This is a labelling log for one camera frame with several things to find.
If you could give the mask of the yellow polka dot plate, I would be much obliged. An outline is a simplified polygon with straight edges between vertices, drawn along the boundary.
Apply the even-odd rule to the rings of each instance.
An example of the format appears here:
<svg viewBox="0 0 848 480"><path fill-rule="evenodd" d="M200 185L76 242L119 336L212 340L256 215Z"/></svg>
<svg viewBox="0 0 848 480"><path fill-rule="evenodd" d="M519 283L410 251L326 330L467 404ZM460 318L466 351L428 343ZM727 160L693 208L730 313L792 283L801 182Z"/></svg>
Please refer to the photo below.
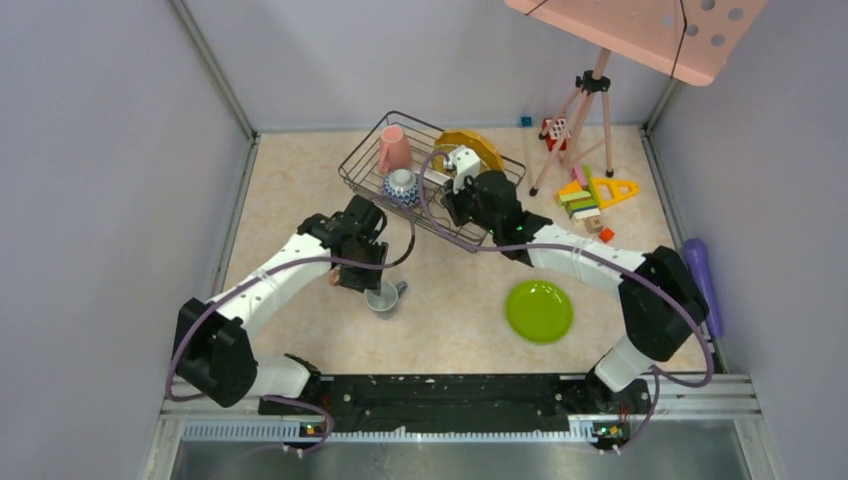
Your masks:
<svg viewBox="0 0 848 480"><path fill-rule="evenodd" d="M472 149L481 159L482 170L504 170L504 160L494 144L481 134L467 129L452 129L443 131L435 140L436 150L450 152L459 146Z"/></svg>

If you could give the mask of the grey white cup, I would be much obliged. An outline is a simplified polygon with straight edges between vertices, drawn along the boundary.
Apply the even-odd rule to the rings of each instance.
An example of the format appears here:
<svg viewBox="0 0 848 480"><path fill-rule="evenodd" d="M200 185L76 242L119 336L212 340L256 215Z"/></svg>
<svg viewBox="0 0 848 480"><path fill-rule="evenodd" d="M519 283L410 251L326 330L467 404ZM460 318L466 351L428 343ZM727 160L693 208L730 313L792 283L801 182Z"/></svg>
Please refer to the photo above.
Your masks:
<svg viewBox="0 0 848 480"><path fill-rule="evenodd" d="M381 319L390 319L398 309L401 298L408 289L406 281L382 281L377 289L365 291L365 300L372 313Z"/></svg>

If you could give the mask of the dark wire dish rack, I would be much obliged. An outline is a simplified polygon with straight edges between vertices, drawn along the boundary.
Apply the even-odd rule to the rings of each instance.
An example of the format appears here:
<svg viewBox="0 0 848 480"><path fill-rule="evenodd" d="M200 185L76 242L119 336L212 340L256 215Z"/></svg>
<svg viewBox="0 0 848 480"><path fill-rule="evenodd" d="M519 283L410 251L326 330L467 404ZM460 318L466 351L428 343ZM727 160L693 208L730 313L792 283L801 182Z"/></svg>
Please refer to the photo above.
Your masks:
<svg viewBox="0 0 848 480"><path fill-rule="evenodd" d="M338 167L339 176L354 193L368 198L384 211L391 212L404 219L413 219L418 227L436 233L437 229L423 213L419 204L403 209L393 204L384 195L384 176L378 172L378 160L380 134L388 126L399 126L404 130L411 147L412 166L410 169L416 174L420 172L422 162L435 149L436 140L444 131L438 125L401 111L391 110L382 116L341 162ZM438 174L433 168L428 168L422 182L424 198L427 200L427 205L436 223L447 230L454 238L470 244L483 244L489 236L487 231L472 223L457 226L450 218L448 210L444 206L444 184L447 182L447 176Z"/></svg>

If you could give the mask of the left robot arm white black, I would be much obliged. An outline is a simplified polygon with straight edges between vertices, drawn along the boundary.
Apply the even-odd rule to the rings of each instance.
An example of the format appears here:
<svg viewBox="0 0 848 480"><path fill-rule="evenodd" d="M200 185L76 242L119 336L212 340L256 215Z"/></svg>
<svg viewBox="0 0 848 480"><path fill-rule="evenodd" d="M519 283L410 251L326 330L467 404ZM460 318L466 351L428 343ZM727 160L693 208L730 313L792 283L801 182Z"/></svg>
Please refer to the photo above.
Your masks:
<svg viewBox="0 0 848 480"><path fill-rule="evenodd" d="M209 300L192 298L180 308L171 378L231 407L251 395L282 396L297 413L319 404L319 370L292 354L260 359L253 350L263 326L313 280L332 269L342 287L365 292L380 286L388 245L379 241L385 212L355 195L331 216L314 214L245 279Z"/></svg>

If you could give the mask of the pink mug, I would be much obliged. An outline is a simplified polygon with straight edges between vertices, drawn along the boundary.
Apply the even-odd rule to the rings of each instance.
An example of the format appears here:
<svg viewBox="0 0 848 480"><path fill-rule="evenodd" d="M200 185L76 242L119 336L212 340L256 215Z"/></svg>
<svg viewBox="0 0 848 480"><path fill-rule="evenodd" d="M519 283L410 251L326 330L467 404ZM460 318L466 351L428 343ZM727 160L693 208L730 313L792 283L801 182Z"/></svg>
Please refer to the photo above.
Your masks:
<svg viewBox="0 0 848 480"><path fill-rule="evenodd" d="M412 165L412 151L409 138L402 127L385 127L379 138L378 173L387 175L398 169L407 169Z"/></svg>

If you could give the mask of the white plate green red rim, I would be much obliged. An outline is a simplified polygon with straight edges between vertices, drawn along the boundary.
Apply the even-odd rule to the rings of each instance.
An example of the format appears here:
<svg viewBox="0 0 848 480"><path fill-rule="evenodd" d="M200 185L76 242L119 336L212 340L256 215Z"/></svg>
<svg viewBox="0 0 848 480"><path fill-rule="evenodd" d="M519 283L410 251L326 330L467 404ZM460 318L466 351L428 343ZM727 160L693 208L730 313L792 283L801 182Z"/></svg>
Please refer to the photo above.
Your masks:
<svg viewBox="0 0 848 480"><path fill-rule="evenodd" d="M453 189L454 179L446 173L432 168L425 170L414 169L413 172L416 174L417 182L422 185L422 188Z"/></svg>

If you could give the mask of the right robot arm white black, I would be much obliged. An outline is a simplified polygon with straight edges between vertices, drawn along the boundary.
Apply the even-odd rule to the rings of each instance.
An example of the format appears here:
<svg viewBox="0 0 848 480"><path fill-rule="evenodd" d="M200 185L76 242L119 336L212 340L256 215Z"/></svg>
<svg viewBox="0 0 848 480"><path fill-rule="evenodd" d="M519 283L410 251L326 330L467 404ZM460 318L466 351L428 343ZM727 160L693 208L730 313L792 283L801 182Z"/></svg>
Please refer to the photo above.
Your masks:
<svg viewBox="0 0 848 480"><path fill-rule="evenodd" d="M711 381L715 363L701 328L709 307L675 250L638 252L577 235L524 209L515 184L500 171L448 181L443 204L454 225L473 224L490 233L491 251L571 276L619 300L625 333L588 375L586 397L594 409L614 411L626 400L626 387L669 361L690 338L699 343L705 374L688 385Z"/></svg>

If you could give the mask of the red patterned bowl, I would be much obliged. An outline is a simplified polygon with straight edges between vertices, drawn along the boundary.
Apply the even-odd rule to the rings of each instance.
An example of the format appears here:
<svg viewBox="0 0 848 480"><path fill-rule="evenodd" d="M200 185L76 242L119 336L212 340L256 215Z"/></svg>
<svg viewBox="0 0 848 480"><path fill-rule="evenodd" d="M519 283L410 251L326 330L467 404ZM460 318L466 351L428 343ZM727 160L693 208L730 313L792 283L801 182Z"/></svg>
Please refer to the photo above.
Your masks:
<svg viewBox="0 0 848 480"><path fill-rule="evenodd" d="M382 191L395 204L414 207L420 202L417 175L410 169L397 169L383 179Z"/></svg>

